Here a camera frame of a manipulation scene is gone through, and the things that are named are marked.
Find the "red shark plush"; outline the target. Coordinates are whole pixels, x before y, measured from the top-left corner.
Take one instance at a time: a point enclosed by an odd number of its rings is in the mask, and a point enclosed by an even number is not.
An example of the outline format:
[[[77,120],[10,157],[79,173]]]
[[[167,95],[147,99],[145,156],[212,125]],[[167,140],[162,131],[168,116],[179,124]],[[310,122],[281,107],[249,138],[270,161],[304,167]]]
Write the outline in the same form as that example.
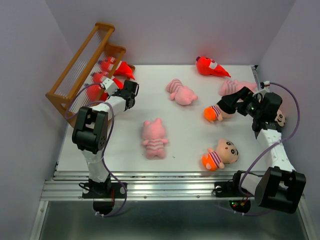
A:
[[[102,82],[107,78],[107,74],[106,74],[105,72],[102,72],[102,71],[100,71],[100,72],[93,72],[90,76],[91,76],[91,78],[92,78],[92,82],[93,82],[93,83],[99,83],[99,84],[102,83]],[[120,89],[123,88],[124,84],[123,84],[120,80],[118,80],[118,79],[115,78],[114,76],[112,76],[110,79],[113,80],[114,83],[115,83]]]
[[[97,100],[97,97],[99,95],[101,91],[101,88],[100,86],[98,85],[93,85],[93,86],[90,86],[86,89],[86,95],[88,97],[88,99],[91,101],[91,102],[94,102]],[[106,92],[104,92],[100,98],[99,98],[99,101],[106,101],[107,100],[107,97],[108,97],[108,94]]]
[[[109,74],[116,63],[116,58],[112,56],[99,60],[98,64],[104,74]],[[120,61],[116,66],[114,75],[120,75],[135,80],[134,72],[125,61]]]
[[[231,77],[220,64],[205,56],[198,56],[196,58],[195,66],[197,71],[205,76]]]

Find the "pink striped pig plush front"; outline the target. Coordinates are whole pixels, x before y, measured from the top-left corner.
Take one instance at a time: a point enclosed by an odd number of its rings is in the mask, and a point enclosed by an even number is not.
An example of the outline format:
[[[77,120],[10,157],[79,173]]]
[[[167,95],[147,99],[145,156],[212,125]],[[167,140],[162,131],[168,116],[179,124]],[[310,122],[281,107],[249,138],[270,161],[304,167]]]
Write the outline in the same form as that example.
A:
[[[165,136],[166,130],[160,118],[156,118],[154,121],[146,120],[143,123],[142,145],[145,147],[147,159],[150,160],[154,157],[164,159],[166,157],[165,145],[169,141]]]

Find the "pink striped pig plush back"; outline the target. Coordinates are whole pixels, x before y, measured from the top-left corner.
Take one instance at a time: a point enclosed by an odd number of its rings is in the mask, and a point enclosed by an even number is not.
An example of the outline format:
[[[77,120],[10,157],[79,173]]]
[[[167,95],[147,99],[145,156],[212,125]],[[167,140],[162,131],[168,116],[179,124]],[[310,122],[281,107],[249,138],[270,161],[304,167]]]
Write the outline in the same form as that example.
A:
[[[166,91],[170,93],[169,99],[175,101],[179,105],[188,106],[198,100],[198,96],[188,86],[175,78],[166,86]]]

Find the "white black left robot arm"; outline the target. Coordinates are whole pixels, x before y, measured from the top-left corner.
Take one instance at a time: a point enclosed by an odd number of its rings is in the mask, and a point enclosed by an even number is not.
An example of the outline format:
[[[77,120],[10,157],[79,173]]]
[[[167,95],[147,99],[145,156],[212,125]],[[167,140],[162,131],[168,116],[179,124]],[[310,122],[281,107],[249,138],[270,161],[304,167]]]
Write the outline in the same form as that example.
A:
[[[119,88],[107,78],[99,86],[107,94],[104,101],[82,106],[76,116],[72,142],[84,156],[89,177],[79,183],[84,199],[110,198],[115,194],[112,174],[107,169],[104,154],[115,124],[115,116],[131,109],[139,92],[139,84],[125,80]]]

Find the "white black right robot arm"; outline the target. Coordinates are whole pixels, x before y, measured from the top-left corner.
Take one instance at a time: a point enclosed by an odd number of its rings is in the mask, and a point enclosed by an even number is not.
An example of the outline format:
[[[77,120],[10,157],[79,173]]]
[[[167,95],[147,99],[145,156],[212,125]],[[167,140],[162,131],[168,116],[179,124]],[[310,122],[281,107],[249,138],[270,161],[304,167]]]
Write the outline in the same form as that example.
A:
[[[267,87],[253,93],[248,87],[225,95],[218,106],[227,113],[238,112],[252,117],[252,130],[264,151],[246,171],[239,170],[230,182],[231,192],[254,198],[262,208],[293,214],[296,212],[306,185],[306,177],[295,170],[283,143],[291,139],[282,137],[277,112],[283,103],[278,94]]]

